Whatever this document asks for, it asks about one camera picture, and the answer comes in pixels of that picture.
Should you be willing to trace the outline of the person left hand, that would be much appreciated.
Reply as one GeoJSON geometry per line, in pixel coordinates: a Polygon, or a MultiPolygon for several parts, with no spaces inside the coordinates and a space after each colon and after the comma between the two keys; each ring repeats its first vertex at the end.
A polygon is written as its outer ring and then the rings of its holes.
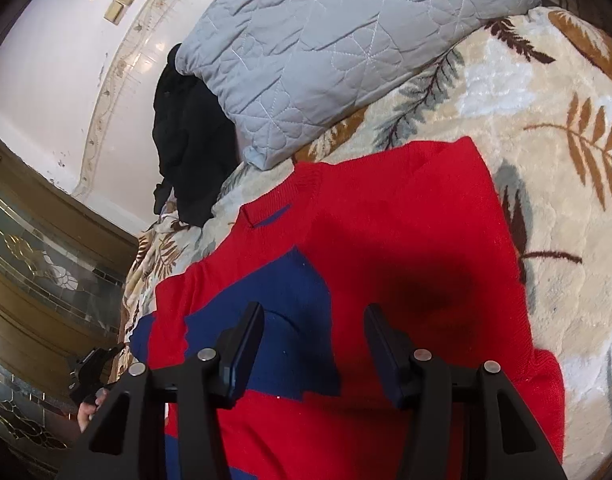
{"type": "Polygon", "coordinates": [[[96,392],[96,396],[94,397],[94,401],[92,403],[82,402],[82,404],[79,405],[77,422],[80,432],[84,432],[87,429],[94,415],[97,414],[97,411],[99,411],[99,408],[102,406],[107,396],[108,389],[100,388],[96,392]]]}

